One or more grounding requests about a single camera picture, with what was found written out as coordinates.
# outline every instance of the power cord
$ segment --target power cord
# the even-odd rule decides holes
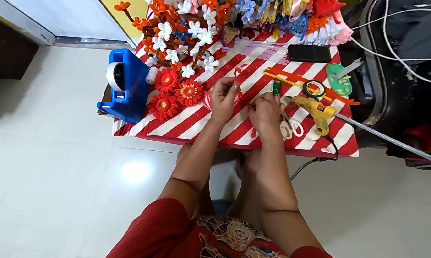
[[[431,4],[429,4],[429,5],[415,5],[415,6],[416,6],[416,7],[425,7],[425,6],[431,6]],[[358,45],[360,48],[364,49],[365,51],[367,51],[367,52],[369,52],[369,53],[371,53],[371,54],[373,54],[373,55],[380,56],[380,57],[384,57],[384,58],[389,59],[389,60],[399,61],[399,62],[403,65],[403,67],[405,67],[405,69],[407,69],[407,70],[408,70],[412,75],[414,75],[415,77],[417,77],[417,78],[418,78],[418,79],[420,79],[420,80],[423,80],[423,81],[426,81],[426,82],[431,83],[431,80],[426,79],[426,78],[424,78],[424,77],[420,76],[419,74],[415,73],[415,72],[411,69],[411,67],[409,67],[409,66],[405,63],[405,61],[431,61],[431,58],[401,59],[401,58],[400,58],[400,57],[399,57],[399,56],[394,52],[394,49],[392,49],[391,44],[390,44],[390,42],[389,42],[389,39],[388,39],[388,37],[387,37],[387,32],[386,32],[386,20],[387,20],[387,17],[388,17],[388,16],[395,15],[395,14],[399,14],[399,13],[402,13],[402,12],[407,12],[407,11],[431,11],[431,9],[411,9],[411,10],[404,10],[404,11],[399,11],[399,12],[396,12],[396,13],[393,13],[393,14],[390,14],[390,15],[388,15],[388,14],[387,14],[388,9],[389,9],[389,0],[386,0],[386,9],[385,9],[385,12],[384,12],[384,16],[383,16],[382,18],[379,18],[379,19],[374,20],[374,21],[370,21],[370,22],[365,23],[365,24],[363,24],[363,25],[361,25],[361,26],[358,26],[358,27],[354,27],[353,29],[355,29],[355,28],[359,28],[359,27],[363,27],[363,26],[366,26],[366,25],[368,25],[368,24],[370,24],[370,23],[372,23],[372,22],[376,22],[376,21],[379,21],[379,20],[381,20],[381,19],[382,19],[382,20],[383,20],[382,30],[383,30],[384,39],[385,39],[385,41],[386,41],[386,45],[387,45],[387,47],[388,47],[389,51],[391,52],[391,54],[392,54],[395,58],[392,58],[392,57],[389,57],[389,56],[384,56],[384,55],[378,54],[378,53],[376,53],[376,52],[374,52],[374,51],[372,51],[372,50],[369,50],[369,49],[367,49],[366,47],[364,47],[363,45],[361,45],[359,42],[357,42],[353,37],[351,37],[351,40],[352,40],[354,43],[356,43],[356,45]]]
[[[326,135],[326,136],[324,136],[332,145],[333,145],[333,147],[335,148],[335,157],[333,157],[333,158],[328,158],[328,157],[316,157],[316,158],[313,158],[312,160],[310,160],[310,161],[308,161],[308,162],[306,162],[306,163],[304,163],[301,167],[299,167],[299,169],[297,169],[297,171],[295,171],[295,173],[290,177],[290,181],[292,182],[292,180],[306,167],[306,166],[308,166],[309,164],[311,164],[311,163],[313,163],[313,162],[322,162],[322,161],[326,161],[326,160],[338,160],[338,148],[337,148],[337,145],[335,144],[335,142],[333,141],[333,139],[330,137],[330,136],[328,136],[328,135]]]

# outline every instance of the red cloth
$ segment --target red cloth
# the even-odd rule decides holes
[[[217,241],[211,231],[198,226],[196,219],[189,220],[184,206],[175,199],[161,199],[148,205],[142,214],[129,226],[125,235],[110,251],[106,258],[138,257],[200,257],[204,241],[212,242],[218,250],[232,257],[241,257],[242,252],[231,249]],[[256,246],[280,251],[269,241],[253,240]],[[291,258],[332,258],[322,249],[301,247]]]
[[[345,5],[346,3],[340,3],[337,0],[313,0],[314,14],[319,18],[333,16]]]

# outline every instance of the red shirt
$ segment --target red shirt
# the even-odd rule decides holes
[[[246,222],[207,216],[189,220],[176,199],[148,205],[106,258],[286,257],[276,244]],[[301,247],[291,258],[332,258],[317,247]]]

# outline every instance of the white tiled floor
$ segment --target white tiled floor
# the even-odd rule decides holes
[[[0,258],[104,257],[172,172],[179,145],[113,137],[96,114],[108,55],[42,47],[22,80],[0,80]],[[316,236],[338,258],[431,257],[431,172],[360,155],[294,180]],[[213,199],[236,195],[233,164],[213,167]]]

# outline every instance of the person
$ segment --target person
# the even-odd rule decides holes
[[[331,258],[299,211],[278,125],[284,106],[271,92],[249,107],[262,149],[245,158],[238,173],[241,189],[229,216],[214,214],[209,172],[239,87],[230,77],[216,82],[210,94],[211,118],[195,142],[179,151],[158,199],[131,223],[107,258]]]

